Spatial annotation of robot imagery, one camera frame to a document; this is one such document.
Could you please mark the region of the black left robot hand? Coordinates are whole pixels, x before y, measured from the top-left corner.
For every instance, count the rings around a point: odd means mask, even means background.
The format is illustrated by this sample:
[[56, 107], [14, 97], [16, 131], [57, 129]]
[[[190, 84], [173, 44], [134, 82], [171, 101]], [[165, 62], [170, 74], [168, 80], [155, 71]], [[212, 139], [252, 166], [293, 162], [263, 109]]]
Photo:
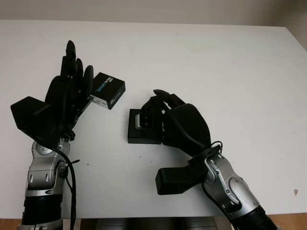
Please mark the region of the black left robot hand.
[[83, 68], [81, 59], [76, 57], [75, 44], [69, 40], [66, 55], [62, 57], [60, 75], [51, 81], [45, 97], [45, 102], [55, 109], [61, 137], [74, 140], [73, 128], [93, 100], [93, 82], [93, 66]]

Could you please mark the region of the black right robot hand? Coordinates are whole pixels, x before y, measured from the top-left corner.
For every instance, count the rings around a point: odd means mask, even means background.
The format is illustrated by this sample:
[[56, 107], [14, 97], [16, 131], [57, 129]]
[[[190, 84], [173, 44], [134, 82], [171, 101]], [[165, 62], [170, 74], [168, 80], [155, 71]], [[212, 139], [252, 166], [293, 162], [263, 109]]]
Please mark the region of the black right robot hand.
[[209, 127], [198, 109], [174, 93], [155, 89], [137, 115], [135, 127], [157, 132], [164, 145], [197, 156], [212, 145]]

